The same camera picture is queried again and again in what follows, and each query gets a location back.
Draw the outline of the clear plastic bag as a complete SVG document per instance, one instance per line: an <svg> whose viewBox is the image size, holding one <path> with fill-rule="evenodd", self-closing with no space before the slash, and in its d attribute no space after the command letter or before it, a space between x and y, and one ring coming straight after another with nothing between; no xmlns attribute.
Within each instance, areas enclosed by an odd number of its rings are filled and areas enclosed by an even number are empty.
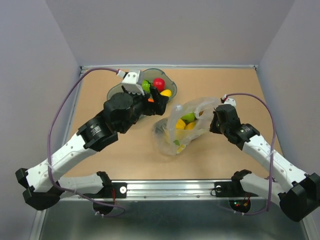
<svg viewBox="0 0 320 240"><path fill-rule="evenodd" d="M220 100L216 97L200 97L185 104L174 105L169 117L153 125L152 133L158 150L166 155L178 155L192 140L208 133L214 117L214 109L219 104ZM176 129L178 119L188 113L195 114L194 129Z"/></svg>

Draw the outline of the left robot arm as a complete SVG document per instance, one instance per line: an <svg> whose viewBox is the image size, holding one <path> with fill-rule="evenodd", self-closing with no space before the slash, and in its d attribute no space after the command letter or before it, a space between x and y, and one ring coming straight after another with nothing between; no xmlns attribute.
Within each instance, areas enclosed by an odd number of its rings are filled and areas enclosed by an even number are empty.
<svg viewBox="0 0 320 240"><path fill-rule="evenodd" d="M115 93L103 104L103 110L82 125L78 131L55 153L32 168L20 168L15 176L25 190L26 204L42 211L60 199L79 195L85 199L122 196L115 190L104 171L85 177L64 177L64 174L81 161L102 151L125 134L142 115L163 115L169 97L161 95L156 87L144 95L126 90Z"/></svg>

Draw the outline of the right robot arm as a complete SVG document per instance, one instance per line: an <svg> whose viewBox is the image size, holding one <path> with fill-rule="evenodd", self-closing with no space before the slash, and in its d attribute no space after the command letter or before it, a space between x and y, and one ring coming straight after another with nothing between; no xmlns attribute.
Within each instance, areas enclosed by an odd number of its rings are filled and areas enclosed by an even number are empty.
<svg viewBox="0 0 320 240"><path fill-rule="evenodd" d="M222 104L213 111L210 132L224 135L242 152L270 173L268 179L250 170L236 171L228 185L219 186L219 196L254 194L279 206L292 221L300 222L320 206L320 176L308 174L274 150L251 124L241 123L237 110Z"/></svg>

